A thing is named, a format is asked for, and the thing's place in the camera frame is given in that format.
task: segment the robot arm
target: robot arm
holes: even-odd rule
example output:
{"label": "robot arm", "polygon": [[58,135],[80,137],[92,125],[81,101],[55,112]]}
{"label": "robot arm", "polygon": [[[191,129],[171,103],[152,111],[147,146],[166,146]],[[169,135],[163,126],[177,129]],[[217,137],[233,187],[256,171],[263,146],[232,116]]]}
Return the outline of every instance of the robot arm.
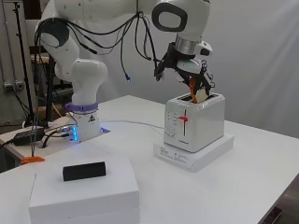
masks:
{"label": "robot arm", "polygon": [[[107,1],[85,1],[85,0],[51,0],[48,4],[42,20],[47,18],[64,18],[69,21],[92,21],[100,22],[110,20],[127,13],[136,12],[137,0],[107,0]],[[209,11],[209,0],[140,0],[138,10],[145,13],[151,12],[153,24],[163,32],[178,33],[177,40],[171,43],[168,52],[155,69],[155,76],[160,80],[165,68],[173,68],[183,77],[184,82],[189,85],[190,77],[197,77],[193,73],[193,68],[198,67],[198,61],[191,61],[195,55],[211,55],[212,48],[208,43],[202,41],[202,34],[205,31]],[[69,36],[69,43],[64,43],[67,33],[67,27],[64,27],[64,33],[58,33],[59,36],[45,37],[42,35],[43,46],[56,59],[61,69],[60,78],[65,80],[72,79],[71,72],[64,72],[63,65],[71,64],[78,57],[78,47],[76,42]],[[52,42],[57,42],[59,47],[65,47],[64,44],[70,45],[72,57],[65,57],[65,50],[60,48],[51,48]]]}
{"label": "robot arm", "polygon": [[70,133],[72,140],[85,141],[101,134],[96,93],[107,79],[107,67],[95,60],[79,58],[79,45],[92,53],[96,51],[81,43],[76,35],[75,41],[70,34],[74,31],[71,21],[99,23],[129,13],[136,13],[135,19],[139,11],[152,12],[152,21],[159,30],[178,33],[176,42],[169,44],[168,52],[155,68],[156,79],[160,80],[165,68],[173,68],[185,84],[193,84],[196,94],[203,87],[207,93],[210,90],[204,76],[205,67],[195,59],[195,55],[210,55],[212,51],[202,41],[209,10],[208,0],[160,0],[158,3],[156,0],[50,0],[36,30],[36,42],[39,40],[55,59],[57,77],[73,84],[74,95],[69,109],[76,111],[77,124]]}

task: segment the white wall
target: white wall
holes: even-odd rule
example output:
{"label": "white wall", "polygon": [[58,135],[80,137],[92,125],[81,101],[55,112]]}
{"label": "white wall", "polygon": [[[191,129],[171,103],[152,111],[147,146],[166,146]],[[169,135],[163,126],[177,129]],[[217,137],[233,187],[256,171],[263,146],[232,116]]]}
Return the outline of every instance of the white wall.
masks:
{"label": "white wall", "polygon": [[[216,92],[227,99],[226,118],[299,137],[299,1],[213,0],[211,4],[204,39],[214,49],[208,65],[215,77]],[[124,18],[105,27],[111,30],[122,21]],[[153,26],[151,31],[161,58],[175,35]],[[157,83],[153,64],[135,53],[133,38],[134,29],[126,37],[124,49],[125,67],[133,82],[127,83],[124,78],[119,49],[102,57],[109,80],[100,87],[100,102],[132,94],[166,103],[188,91],[172,71],[167,71],[164,82]],[[107,45],[114,42],[112,37],[100,39]]]}

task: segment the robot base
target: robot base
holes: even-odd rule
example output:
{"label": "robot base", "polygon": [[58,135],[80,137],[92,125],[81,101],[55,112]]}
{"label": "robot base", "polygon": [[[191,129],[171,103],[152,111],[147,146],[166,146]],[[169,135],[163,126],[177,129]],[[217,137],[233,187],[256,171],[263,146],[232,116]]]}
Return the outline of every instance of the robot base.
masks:
{"label": "robot base", "polygon": [[176,166],[197,173],[215,161],[217,158],[234,148],[235,138],[225,134],[222,138],[204,147],[202,150],[191,153],[178,147],[172,147],[163,141],[154,144],[154,156],[168,161]]}
{"label": "robot base", "polygon": [[[85,142],[87,140],[93,139],[99,135],[102,135],[100,121],[95,112],[84,112],[84,113],[74,113],[74,119],[78,123],[72,126],[69,132],[69,138],[71,142]],[[74,124],[71,119],[68,121],[68,125]]]}

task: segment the stand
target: stand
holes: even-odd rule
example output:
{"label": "stand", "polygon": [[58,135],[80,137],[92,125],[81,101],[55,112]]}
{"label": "stand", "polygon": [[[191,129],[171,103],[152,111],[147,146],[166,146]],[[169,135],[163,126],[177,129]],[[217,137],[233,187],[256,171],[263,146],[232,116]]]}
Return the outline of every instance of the stand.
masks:
{"label": "stand", "polygon": [[33,107],[32,107],[31,93],[30,93],[30,87],[29,87],[29,79],[28,79],[27,66],[26,66],[25,53],[24,53],[24,46],[23,46],[23,43],[22,43],[22,36],[21,36],[21,24],[20,24],[20,15],[19,15],[20,5],[19,5],[18,2],[14,2],[14,4],[15,4],[15,9],[13,10],[13,12],[15,12],[16,19],[17,19],[17,25],[18,25],[17,37],[19,38],[19,42],[20,42],[21,61],[22,61],[22,68],[23,68],[23,71],[24,71],[24,82],[25,82],[25,86],[26,86],[27,100],[28,100],[29,114],[30,114],[29,118],[25,122],[26,124],[28,124],[28,122],[34,121],[35,114],[34,114],[34,110],[33,110]]}

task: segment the white table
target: white table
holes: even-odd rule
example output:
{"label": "white table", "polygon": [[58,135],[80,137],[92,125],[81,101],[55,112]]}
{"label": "white table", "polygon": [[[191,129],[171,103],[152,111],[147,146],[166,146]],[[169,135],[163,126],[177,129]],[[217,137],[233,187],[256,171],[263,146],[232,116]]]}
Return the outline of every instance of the white table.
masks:
{"label": "white table", "polygon": [[[126,96],[101,104],[100,119],[164,125],[164,105]],[[226,122],[235,149],[197,174],[152,156],[162,131],[130,123],[106,123],[111,133],[46,157],[46,162],[118,154],[130,158],[140,188],[142,224],[255,224],[299,173],[299,140]],[[0,218],[30,224],[28,204],[37,165],[0,175]]]}

